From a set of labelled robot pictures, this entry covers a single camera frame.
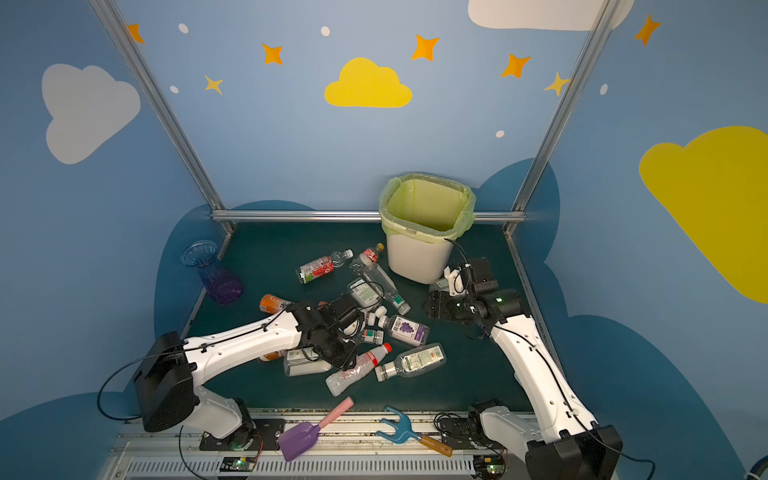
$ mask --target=white trash can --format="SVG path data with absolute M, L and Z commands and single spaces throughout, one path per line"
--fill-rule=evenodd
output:
M 475 222 L 469 187 L 426 174 L 391 179 L 379 198 L 389 268 L 429 285 L 443 276 L 452 243 Z

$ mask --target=wall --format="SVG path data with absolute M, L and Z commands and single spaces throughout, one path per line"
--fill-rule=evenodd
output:
M 0 477 L 94 478 L 120 428 L 94 392 L 154 341 L 161 256 L 178 262 L 169 236 L 205 200 L 87 0 L 4 2 L 0 62 Z M 180 328 L 200 282 L 175 280 L 160 321 Z
M 515 231 L 573 387 L 655 478 L 766 454 L 767 18 L 637 0 Z
M 347 210 L 533 157 L 601 3 L 117 2 L 229 208 Z

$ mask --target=white cloud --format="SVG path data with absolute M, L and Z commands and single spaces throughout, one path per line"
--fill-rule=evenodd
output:
M 56 159 L 76 164 L 128 125 L 141 108 L 133 85 L 94 65 L 83 70 L 51 65 L 43 74 L 43 101 L 53 117 L 45 140 Z
M 616 28 L 634 0 L 621 0 L 612 22 Z M 470 19 L 486 28 L 591 30 L 603 0 L 469 0 Z

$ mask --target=cloud decal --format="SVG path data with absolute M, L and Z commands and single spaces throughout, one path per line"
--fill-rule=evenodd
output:
M 768 135 L 724 127 L 686 147 L 658 144 L 640 162 L 645 186 L 739 293 L 768 303 Z M 727 195 L 727 201 L 718 198 Z
M 634 0 L 622 0 L 612 28 L 632 9 Z M 535 28 L 537 30 L 592 29 L 603 0 L 469 0 L 469 18 L 486 28 Z
M 43 101 L 53 121 L 45 140 L 63 164 L 76 164 L 136 117 L 141 108 L 133 85 L 115 81 L 94 65 L 83 70 L 51 65 L 43 74 Z
M 403 107 L 412 96 L 394 70 L 379 67 L 368 58 L 348 61 L 339 80 L 326 87 L 326 101 L 337 107 Z

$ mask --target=green table surface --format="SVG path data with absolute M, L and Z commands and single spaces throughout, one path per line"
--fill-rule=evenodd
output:
M 500 288 L 522 291 L 500 226 L 475 225 L 458 241 L 469 258 L 490 260 Z M 378 242 L 386 245 L 386 235 L 378 223 L 241 223 L 223 262 L 243 280 L 243 295 L 229 305 L 217 305 L 206 297 L 188 336 L 221 332 L 265 318 L 266 314 L 259 311 L 259 301 L 266 293 L 315 304 L 334 300 L 355 279 L 347 265 L 306 285 L 296 278 L 295 268 L 335 250 L 352 249 L 358 254 Z M 210 380 L 206 387 L 225 397 L 239 397 L 253 408 L 331 409 L 349 395 L 355 400 L 356 410 L 381 410 L 385 406 L 466 410 L 472 403 L 496 398 L 512 411 L 531 411 L 528 397 L 515 381 L 514 370 L 501 349 L 488 337 L 468 338 L 478 332 L 472 327 L 427 318 L 422 304 L 429 287 L 392 273 L 386 261 L 385 250 L 379 263 L 411 305 L 406 317 L 429 326 L 427 343 L 442 344 L 445 365 L 421 376 L 394 377 L 385 382 L 378 382 L 371 372 L 338 398 L 325 384 L 330 372 L 289 378 L 283 373 L 282 359 L 254 360 L 234 367 Z M 390 314 L 395 313 L 391 304 L 386 305 Z M 385 341 L 391 343 L 392 352 L 384 362 L 412 348 L 387 334 Z M 363 343 L 359 353 L 372 346 Z

